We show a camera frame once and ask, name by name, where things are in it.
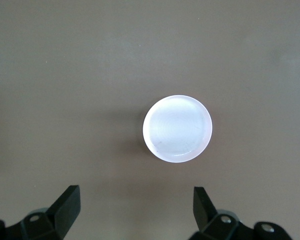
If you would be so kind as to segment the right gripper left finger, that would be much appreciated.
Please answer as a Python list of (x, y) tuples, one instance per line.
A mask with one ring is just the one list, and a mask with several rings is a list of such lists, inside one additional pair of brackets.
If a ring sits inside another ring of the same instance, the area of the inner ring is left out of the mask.
[(49, 208), (11, 226), (0, 220), (0, 240), (64, 240), (79, 213), (80, 187), (70, 185)]

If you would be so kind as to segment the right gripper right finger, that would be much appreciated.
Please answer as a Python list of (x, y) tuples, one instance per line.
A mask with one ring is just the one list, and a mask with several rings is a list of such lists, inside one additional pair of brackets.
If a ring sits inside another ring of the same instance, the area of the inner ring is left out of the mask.
[(193, 240), (293, 240), (273, 222), (260, 221), (250, 228), (233, 212), (217, 210), (204, 187), (193, 189), (193, 215), (198, 226)]

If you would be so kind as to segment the pink round plate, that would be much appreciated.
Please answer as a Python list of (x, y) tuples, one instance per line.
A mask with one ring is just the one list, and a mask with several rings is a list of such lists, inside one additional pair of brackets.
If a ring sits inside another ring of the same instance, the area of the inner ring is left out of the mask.
[(186, 95), (171, 95), (156, 102), (142, 126), (147, 148), (168, 163), (184, 163), (199, 156), (210, 143), (212, 133), (207, 108)]

